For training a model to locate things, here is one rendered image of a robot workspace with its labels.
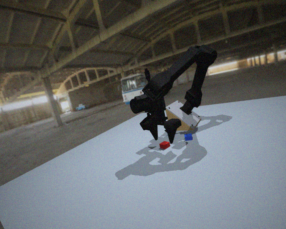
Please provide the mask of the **blue block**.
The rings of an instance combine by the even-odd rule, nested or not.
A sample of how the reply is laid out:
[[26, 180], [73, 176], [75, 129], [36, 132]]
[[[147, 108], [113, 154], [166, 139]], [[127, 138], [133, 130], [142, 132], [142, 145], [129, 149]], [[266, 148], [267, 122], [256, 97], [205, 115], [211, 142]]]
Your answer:
[[185, 141], [187, 141], [187, 140], [193, 140], [191, 133], [190, 134], [185, 134]]

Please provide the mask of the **red block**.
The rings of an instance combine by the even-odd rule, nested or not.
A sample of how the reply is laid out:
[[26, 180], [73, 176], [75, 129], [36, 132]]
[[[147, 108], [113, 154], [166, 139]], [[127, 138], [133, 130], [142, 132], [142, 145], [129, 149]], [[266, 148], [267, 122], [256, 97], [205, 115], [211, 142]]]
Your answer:
[[166, 149], [170, 146], [170, 143], [164, 141], [164, 142], [160, 143], [159, 145], [160, 145], [160, 148]]

